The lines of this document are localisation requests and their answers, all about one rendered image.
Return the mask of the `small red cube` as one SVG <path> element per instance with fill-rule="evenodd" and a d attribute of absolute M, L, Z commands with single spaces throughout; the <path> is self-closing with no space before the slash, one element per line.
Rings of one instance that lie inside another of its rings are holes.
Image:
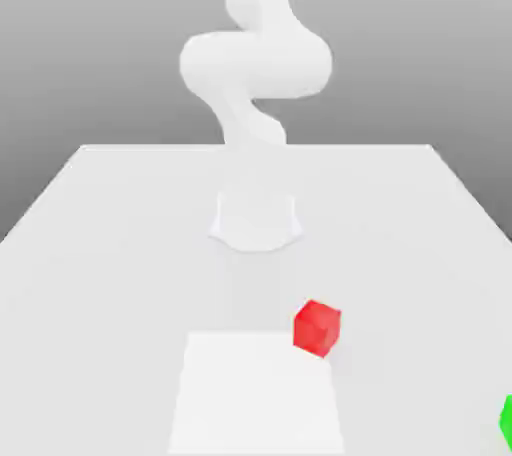
<path fill-rule="evenodd" d="M 315 300 L 308 300 L 293 321 L 293 344 L 325 358 L 341 331 L 342 311 Z"/>

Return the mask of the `small green cube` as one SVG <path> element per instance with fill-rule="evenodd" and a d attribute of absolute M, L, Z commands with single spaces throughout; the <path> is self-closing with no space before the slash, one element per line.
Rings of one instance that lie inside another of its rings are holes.
<path fill-rule="evenodd" d="M 499 428 L 507 447 L 512 452 L 512 394 L 505 398 L 499 417 Z"/>

